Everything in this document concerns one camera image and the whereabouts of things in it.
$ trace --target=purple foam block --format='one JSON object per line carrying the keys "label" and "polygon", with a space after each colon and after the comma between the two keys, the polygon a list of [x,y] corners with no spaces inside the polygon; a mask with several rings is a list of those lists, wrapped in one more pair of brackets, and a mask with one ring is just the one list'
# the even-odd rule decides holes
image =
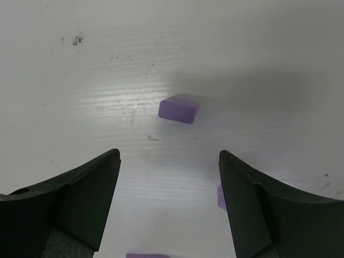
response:
{"label": "purple foam block", "polygon": [[227,207],[226,207],[226,203],[225,203],[225,196],[224,196],[224,192],[222,189],[222,185],[220,184],[219,187],[217,188],[217,205],[227,211]]}
{"label": "purple foam block", "polygon": [[126,254],[125,258],[169,258],[164,254]]}
{"label": "purple foam block", "polygon": [[160,102],[158,116],[160,118],[192,124],[195,120],[198,105],[193,101],[182,101],[167,98]]}

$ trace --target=dirt spot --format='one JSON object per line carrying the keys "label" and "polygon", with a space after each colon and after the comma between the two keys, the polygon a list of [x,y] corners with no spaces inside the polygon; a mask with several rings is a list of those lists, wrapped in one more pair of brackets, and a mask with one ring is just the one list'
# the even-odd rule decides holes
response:
{"label": "dirt spot", "polygon": [[323,187],[320,188],[320,191],[323,191],[326,187],[329,187],[330,183],[325,184]]}
{"label": "dirt spot", "polygon": [[159,141],[158,138],[153,138],[151,136],[147,136],[147,138],[148,138],[148,141]]}
{"label": "dirt spot", "polygon": [[73,37],[73,46],[81,44],[84,40],[84,36],[80,32],[77,36]]}

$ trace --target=white table surface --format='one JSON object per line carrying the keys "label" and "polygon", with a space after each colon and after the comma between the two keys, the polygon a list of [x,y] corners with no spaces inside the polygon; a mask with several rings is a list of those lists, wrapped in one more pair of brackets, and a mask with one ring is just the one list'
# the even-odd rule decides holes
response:
{"label": "white table surface", "polygon": [[[343,49],[342,1],[2,0],[0,192],[118,148],[95,257],[235,257],[222,149],[344,198]],[[174,94],[199,96],[193,125],[157,118]]]}

